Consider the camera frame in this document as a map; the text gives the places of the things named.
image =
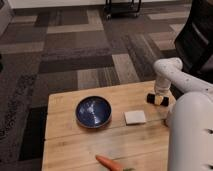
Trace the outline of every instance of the cart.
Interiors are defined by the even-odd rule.
[[[141,0],[138,3],[135,3],[134,0],[131,2],[125,3],[112,3],[112,0],[106,0],[104,7],[106,18],[110,19],[113,15],[121,14],[134,14],[135,17],[138,17],[140,14]]]

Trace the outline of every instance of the carpet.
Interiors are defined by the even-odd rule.
[[[102,7],[16,10],[0,38],[0,170],[41,170],[50,94],[154,80],[189,10],[145,3],[109,21]]]

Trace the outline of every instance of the cart wheel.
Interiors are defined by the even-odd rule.
[[[107,18],[107,20],[109,20],[109,19],[111,19],[111,14],[107,14],[107,16],[106,16],[106,18]]]
[[[137,13],[135,13],[135,18],[138,18],[139,17],[139,15],[140,15],[140,13],[139,12],[137,12]]]

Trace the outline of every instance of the wall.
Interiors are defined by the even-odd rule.
[[[143,2],[163,0],[143,0]],[[12,8],[36,8],[104,4],[105,0],[9,0]]]
[[[11,8],[6,0],[4,2],[4,6],[0,9],[0,36],[7,28],[7,25],[12,18]]]

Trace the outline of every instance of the bowl rim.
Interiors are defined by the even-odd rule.
[[[86,101],[86,100],[88,100],[88,99],[92,99],[92,98],[98,98],[98,99],[103,100],[103,101],[108,105],[109,111],[110,111],[110,112],[109,112],[109,117],[107,118],[107,120],[106,120],[105,122],[103,122],[103,123],[102,123],[101,125],[99,125],[99,126],[90,127],[90,126],[87,126],[87,125],[83,124],[83,123],[79,120],[78,115],[77,115],[77,111],[78,111],[79,106],[80,106],[81,103],[83,103],[84,101]],[[109,103],[105,98],[103,98],[103,97],[101,97],[101,96],[88,96],[88,97],[85,97],[85,98],[83,98],[82,100],[80,100],[80,102],[78,103],[78,105],[77,105],[77,107],[76,107],[76,109],[75,109],[75,116],[76,116],[76,120],[77,120],[78,124],[80,124],[82,127],[84,127],[84,128],[89,128],[89,129],[96,129],[96,128],[100,128],[100,127],[102,127],[102,126],[104,126],[104,125],[106,125],[107,123],[110,122],[110,120],[111,120],[111,118],[112,118],[112,108],[111,108],[110,103]]]

